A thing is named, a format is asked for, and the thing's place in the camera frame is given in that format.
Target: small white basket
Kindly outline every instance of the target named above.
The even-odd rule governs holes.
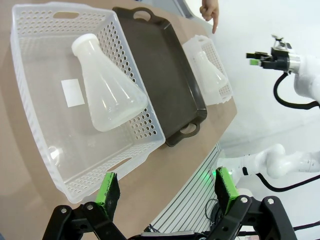
[[[215,45],[210,38],[203,35],[195,35],[193,38],[183,44],[182,47],[189,61],[195,79],[199,85],[201,84],[201,75],[199,74],[199,69],[197,67],[194,56],[201,51],[205,52],[209,61],[213,63],[228,79],[224,66],[222,65],[219,55],[216,51]],[[219,89],[219,91],[211,96],[211,104],[225,103],[229,101],[232,96],[233,92],[228,80],[226,86],[222,87],[221,89]]]
[[[81,65],[71,50],[80,35],[96,34],[102,51],[147,94],[114,11],[50,2],[15,5],[12,16],[12,59],[35,143],[55,186],[78,203],[99,189],[106,171],[116,168],[120,179],[142,164],[164,134],[150,100],[113,130],[92,125]],[[69,79],[79,80],[85,104],[67,106],[61,81]]]

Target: tray handle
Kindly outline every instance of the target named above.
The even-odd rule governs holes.
[[[161,21],[163,18],[156,16],[149,8],[140,6],[140,7],[136,7],[134,9],[130,10],[132,13],[132,18],[134,18],[135,13],[137,12],[146,12],[150,15],[150,19],[147,22],[150,23],[157,23],[158,21]]]
[[[186,138],[190,138],[194,135],[196,135],[199,131],[200,131],[200,123],[199,122],[190,122],[189,124],[193,124],[195,125],[195,129],[192,132],[189,133],[183,133],[181,131],[176,132],[175,134],[173,134],[172,136],[170,136],[169,138],[167,138],[165,140],[165,143],[169,146],[169,147],[174,147],[177,143],[179,143],[182,139],[186,139]]]

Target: plastic tray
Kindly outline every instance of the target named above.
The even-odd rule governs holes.
[[[201,51],[205,52],[209,61],[213,63],[221,71],[221,73],[223,73],[223,75],[225,75],[225,77],[228,79],[224,66],[222,65],[222,62],[216,51],[215,45],[210,38],[202,35],[196,35],[193,38],[191,38],[189,41],[184,43],[182,47],[190,63],[195,79],[197,80],[199,85],[201,84],[201,77],[200,77],[199,69],[195,62],[194,56]],[[232,96],[233,96],[233,92],[232,92],[230,82],[228,80],[228,83],[224,87],[219,89],[215,94],[211,96],[212,97],[211,102],[212,104],[225,103],[229,101]]]
[[[182,139],[194,136],[207,117],[207,109],[171,23],[144,7],[113,10],[131,47],[166,144],[173,147]],[[137,12],[148,13],[150,19],[135,19]],[[195,129],[182,133],[181,129],[189,124],[194,124]]]
[[[50,2],[15,5],[12,15],[12,58],[28,123],[55,186],[77,203],[100,187],[107,170],[117,165],[120,179],[143,163],[165,142],[163,132],[150,101],[113,130],[92,125],[81,65],[71,50],[80,35],[96,34],[103,52],[147,93],[115,12]],[[79,80],[85,104],[67,107],[61,81],[69,79]]]

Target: black cable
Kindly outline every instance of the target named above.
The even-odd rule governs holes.
[[[155,229],[151,224],[149,224],[149,227],[154,231],[154,232],[157,232],[157,233],[160,233],[158,229]]]
[[[207,208],[208,208],[208,204],[209,204],[210,202],[212,202],[212,201],[216,201],[216,202],[218,202],[218,200],[217,200],[217,199],[210,198],[210,199],[206,202],[205,207],[204,207],[204,214],[205,214],[205,217],[206,217],[207,219],[209,219],[209,220],[211,220],[211,218],[210,218],[210,217],[208,217],[208,214],[207,214]]]
[[[301,225],[301,226],[294,226],[293,230],[299,231],[302,229],[309,229],[309,228],[313,228],[316,226],[320,226],[320,221],[316,221],[314,223]],[[257,235],[257,233],[255,231],[240,231],[237,236],[244,237],[244,236],[254,236],[254,235]]]
[[[281,105],[283,105],[285,107],[291,108],[291,109],[309,110],[309,109],[312,109],[314,107],[319,107],[320,108],[320,104],[317,101],[312,101],[312,102],[309,102],[309,103],[306,103],[306,104],[298,104],[298,103],[287,102],[287,101],[283,100],[282,98],[280,98],[279,95],[278,95],[278,87],[279,87],[280,83],[287,76],[288,76],[288,73],[284,72],[274,84],[273,95],[274,95],[275,99],[278,101],[278,103],[280,103]]]
[[[316,221],[314,223],[310,223],[310,224],[306,224],[306,225],[295,226],[295,227],[293,227],[293,230],[294,231],[299,231],[299,230],[302,230],[302,229],[309,229],[309,228],[312,228],[312,227],[315,227],[315,226],[319,226],[319,225],[320,225],[320,221]]]
[[[291,190],[291,189],[295,189],[297,187],[300,187],[302,185],[305,185],[305,184],[308,184],[308,183],[311,183],[315,180],[318,180],[320,179],[320,175],[317,175],[317,176],[314,176],[314,177],[311,177],[307,180],[304,180],[304,181],[301,181],[301,182],[298,182],[296,184],[293,184],[293,185],[290,185],[290,186],[286,186],[286,187],[274,187],[272,185],[270,185],[270,183],[268,183],[268,181],[265,179],[265,177],[261,174],[261,173],[257,173],[256,174],[258,176],[258,178],[261,180],[261,182],[263,183],[263,185],[265,185],[269,190],[273,191],[273,192],[276,192],[276,193],[281,193],[281,192],[285,192],[285,191],[288,191],[288,190]]]

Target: white plastic flask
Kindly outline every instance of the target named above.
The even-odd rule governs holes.
[[[71,48],[81,64],[95,129],[100,132],[114,129],[147,107],[146,94],[102,52],[96,35],[78,37]]]
[[[203,95],[217,92],[219,94],[219,89],[228,83],[225,75],[210,62],[204,51],[197,52],[194,60],[198,68],[198,74],[200,76],[199,87]]]

